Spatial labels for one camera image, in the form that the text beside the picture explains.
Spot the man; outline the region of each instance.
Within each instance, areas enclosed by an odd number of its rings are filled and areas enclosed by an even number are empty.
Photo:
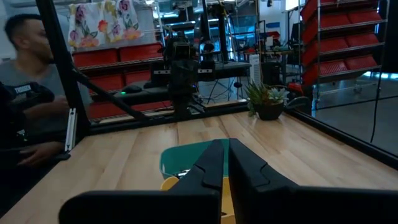
[[[19,14],[8,19],[4,30],[16,50],[16,59],[0,64],[0,82],[16,86],[37,82],[55,95],[51,103],[35,105],[24,111],[27,118],[26,131],[30,135],[66,129],[68,101],[62,87],[53,55],[39,15]],[[88,89],[79,85],[86,106],[91,102]],[[27,157],[22,166],[37,166],[63,149],[61,142],[45,142],[23,151]]]

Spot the succulent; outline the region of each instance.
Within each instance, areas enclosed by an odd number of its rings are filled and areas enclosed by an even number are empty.
[[[249,98],[249,116],[254,116],[256,111],[253,105],[274,105],[283,103],[284,100],[287,100],[289,91],[286,91],[284,86],[268,86],[262,83],[256,85],[254,83],[249,83],[246,88],[246,94]]]
[[[268,91],[268,99],[270,99],[274,104],[275,103],[282,103],[283,101],[287,100],[287,95],[289,91],[285,91],[285,89],[278,90],[277,88],[271,88]]]

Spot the red storage bin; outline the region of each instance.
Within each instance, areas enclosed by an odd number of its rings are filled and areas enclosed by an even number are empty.
[[[321,4],[333,3],[336,2],[336,0],[321,0],[320,2]],[[318,9],[318,0],[308,0],[301,11],[301,16],[303,17],[303,21],[307,22],[311,18],[312,14],[314,14],[314,12],[317,12],[317,9]]]
[[[350,35],[346,37],[346,40],[350,47],[360,47],[379,43],[379,40],[374,33]]]
[[[330,62],[322,62],[320,64],[320,76],[328,76],[338,72],[347,71],[344,60],[334,60]],[[306,85],[312,85],[318,78],[318,65],[312,65],[304,74],[303,81]]]
[[[107,75],[101,77],[90,78],[94,84],[104,90],[120,90],[123,88],[123,79],[121,75]]]
[[[159,108],[165,108],[168,106],[171,106],[170,101],[146,103],[143,105],[134,105],[131,108],[138,111],[148,111]],[[114,104],[109,102],[93,103],[90,105],[90,119],[105,118],[121,114],[126,114],[126,113],[123,110],[119,109]]]
[[[377,11],[351,12],[348,14],[348,18],[353,24],[381,20],[381,16]]]
[[[321,16],[321,28],[348,25],[351,22],[346,14],[333,14]],[[304,44],[309,43],[318,34],[318,19],[312,20],[303,31]]]
[[[73,54],[73,61],[76,67],[116,63],[118,62],[118,51],[116,49],[106,49],[75,53]]]
[[[144,80],[150,80],[150,70],[131,72],[126,74],[126,85]]]
[[[120,60],[122,62],[128,62],[132,60],[163,57],[162,53],[157,52],[160,48],[162,48],[162,44],[160,43],[122,47],[119,49]]]
[[[370,68],[370,67],[377,66],[377,63],[376,63],[376,61],[374,61],[374,58],[372,55],[366,55],[366,56],[355,57],[355,58],[347,58],[345,60],[345,63],[347,65],[347,68],[350,70],[357,70],[357,69]]]
[[[303,64],[308,65],[318,57],[318,41],[311,43],[303,53]],[[344,37],[321,40],[321,53],[327,53],[334,50],[342,50],[348,48],[348,44]]]
[[[116,116],[125,112],[112,103],[92,103],[90,105],[90,119],[105,118],[108,116]]]

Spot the machine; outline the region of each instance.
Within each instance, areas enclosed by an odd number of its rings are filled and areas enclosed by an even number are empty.
[[[59,213],[69,223],[220,223],[224,154],[234,216],[243,223],[396,223],[398,192],[304,187],[274,170],[237,139],[214,140],[168,191],[87,192]]]

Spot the wooden table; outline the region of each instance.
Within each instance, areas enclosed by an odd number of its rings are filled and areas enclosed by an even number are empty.
[[[244,112],[87,137],[0,223],[57,223],[62,204],[89,190],[159,189],[163,150],[218,138],[238,138],[300,185],[398,189],[396,170],[295,118],[260,121]]]

